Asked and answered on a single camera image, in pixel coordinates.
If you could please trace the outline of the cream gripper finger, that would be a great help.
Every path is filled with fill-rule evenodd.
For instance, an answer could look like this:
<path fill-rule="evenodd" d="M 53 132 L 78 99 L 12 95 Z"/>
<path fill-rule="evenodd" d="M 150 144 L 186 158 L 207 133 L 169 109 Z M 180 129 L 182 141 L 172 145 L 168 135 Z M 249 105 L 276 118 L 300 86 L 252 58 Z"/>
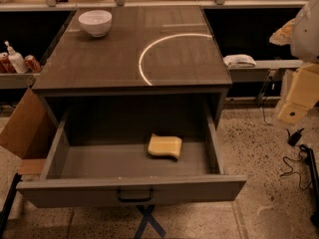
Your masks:
<path fill-rule="evenodd" d="M 294 23 L 294 19 L 291 19 L 285 23 L 270 36 L 269 42 L 278 46 L 288 45 L 290 43 Z"/>
<path fill-rule="evenodd" d="M 283 76 L 281 99 L 276 107 L 276 119 L 285 125 L 299 123 L 319 102 L 319 65 L 304 64 Z"/>

